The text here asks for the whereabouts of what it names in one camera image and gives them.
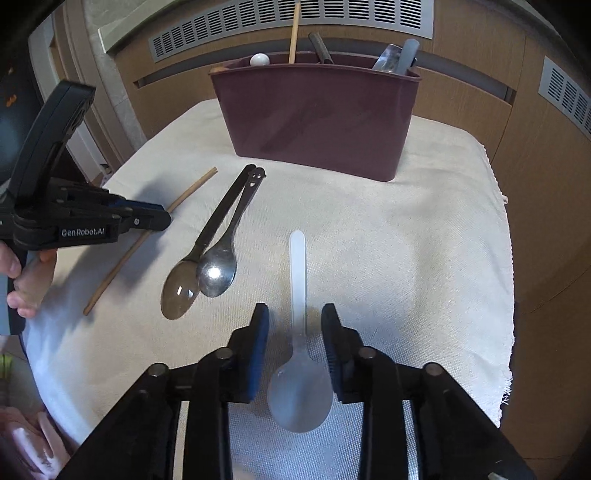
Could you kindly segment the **person's left hand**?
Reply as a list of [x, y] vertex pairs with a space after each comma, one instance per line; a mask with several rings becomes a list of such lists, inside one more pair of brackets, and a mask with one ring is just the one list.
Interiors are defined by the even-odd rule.
[[22, 267], [15, 252], [1, 242], [1, 274], [14, 282], [14, 290], [6, 296], [8, 307], [25, 319], [32, 319], [50, 288], [56, 262], [57, 250], [44, 250]]

